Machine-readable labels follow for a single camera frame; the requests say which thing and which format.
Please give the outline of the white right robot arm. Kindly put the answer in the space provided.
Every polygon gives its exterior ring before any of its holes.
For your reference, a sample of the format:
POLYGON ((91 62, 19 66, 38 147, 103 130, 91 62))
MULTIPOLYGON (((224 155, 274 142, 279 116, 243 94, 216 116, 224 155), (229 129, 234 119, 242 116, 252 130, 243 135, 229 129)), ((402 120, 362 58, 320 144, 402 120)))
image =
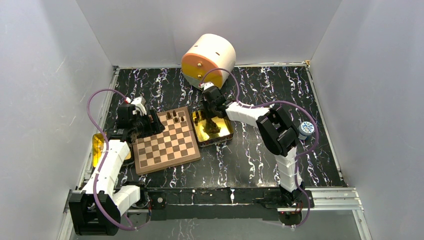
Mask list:
POLYGON ((295 207, 302 199, 298 190, 302 178, 296 173, 296 153, 299 131, 283 107, 255 107, 227 100, 211 82, 200 85, 204 107, 213 116, 228 118, 259 130, 265 147, 274 155, 279 171, 282 202, 295 207))

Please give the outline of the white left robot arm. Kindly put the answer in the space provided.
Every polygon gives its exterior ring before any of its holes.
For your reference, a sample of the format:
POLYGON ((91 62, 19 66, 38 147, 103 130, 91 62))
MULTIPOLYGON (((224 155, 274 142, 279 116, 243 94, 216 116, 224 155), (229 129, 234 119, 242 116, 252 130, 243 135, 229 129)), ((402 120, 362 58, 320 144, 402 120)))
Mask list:
POLYGON ((101 160, 88 182, 78 193, 72 193, 69 210, 74 231, 79 236, 114 236, 119 230, 134 231, 136 227, 121 223, 122 215, 134 205, 144 208, 149 194, 139 183, 115 190, 119 172, 133 145, 139 138, 164 131, 155 109, 146 110, 141 103, 122 104, 117 120, 104 134, 101 160))

